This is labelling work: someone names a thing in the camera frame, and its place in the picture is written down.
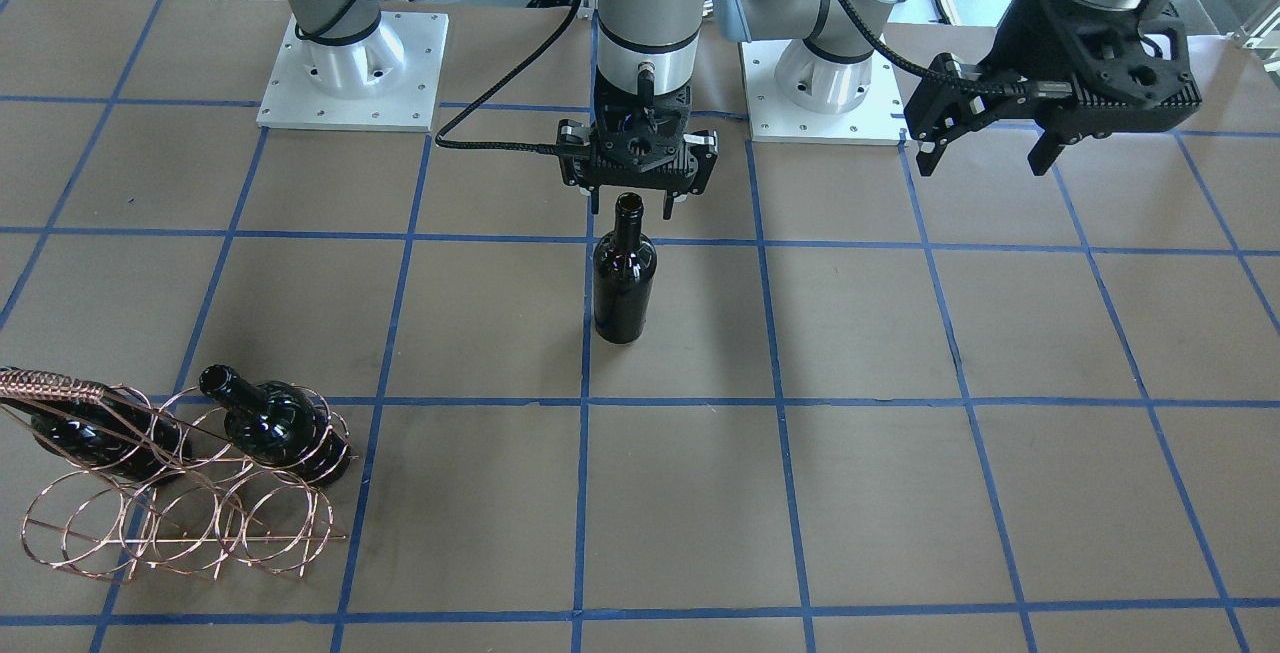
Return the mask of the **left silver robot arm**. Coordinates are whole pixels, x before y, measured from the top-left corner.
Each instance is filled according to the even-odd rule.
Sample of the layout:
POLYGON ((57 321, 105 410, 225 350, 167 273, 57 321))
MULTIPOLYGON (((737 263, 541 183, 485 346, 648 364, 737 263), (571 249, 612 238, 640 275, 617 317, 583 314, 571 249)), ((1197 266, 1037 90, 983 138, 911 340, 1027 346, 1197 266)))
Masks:
POLYGON ((1073 143, 1116 133, 1170 132, 1203 102, 1180 0, 934 0, 948 24, 992 23, 979 61, 937 52, 923 64, 883 38, 911 0, 712 0, 726 38, 778 44, 763 76, 791 114, 820 120, 867 97, 876 64, 915 76, 905 128, 931 175, 963 134, 1027 120, 1039 140, 1027 157, 1044 175, 1073 143))

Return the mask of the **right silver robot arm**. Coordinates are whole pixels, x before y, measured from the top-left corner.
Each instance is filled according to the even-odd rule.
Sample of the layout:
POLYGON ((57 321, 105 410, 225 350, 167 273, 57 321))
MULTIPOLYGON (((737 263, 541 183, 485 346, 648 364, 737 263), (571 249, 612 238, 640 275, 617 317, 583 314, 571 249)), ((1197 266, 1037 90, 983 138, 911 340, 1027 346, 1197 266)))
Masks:
MULTIPOLYGON (((428 106, 442 83, 445 15, 387 10, 394 0, 287 1, 291 28, 262 93, 259 125, 428 129, 428 106)), ((704 3, 570 0, 570 18, 589 9, 599 35, 590 119, 562 122, 552 143, 506 142, 503 150, 557 157, 564 184, 590 198, 607 184, 662 191, 666 207, 703 193, 718 157, 714 132, 689 131, 704 3)))

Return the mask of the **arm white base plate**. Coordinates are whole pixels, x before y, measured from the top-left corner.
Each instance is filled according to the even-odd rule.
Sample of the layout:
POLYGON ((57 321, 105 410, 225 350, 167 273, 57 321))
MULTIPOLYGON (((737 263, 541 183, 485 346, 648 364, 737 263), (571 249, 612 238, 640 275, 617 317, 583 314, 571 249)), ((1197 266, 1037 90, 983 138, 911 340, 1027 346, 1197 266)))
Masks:
POLYGON ((841 64, 801 41, 740 44, 755 141, 900 143, 906 134, 893 67, 879 52, 841 64))
POLYGON ((305 42, 289 20, 256 123, 270 129, 430 133, 451 20, 383 12, 370 37, 305 42))

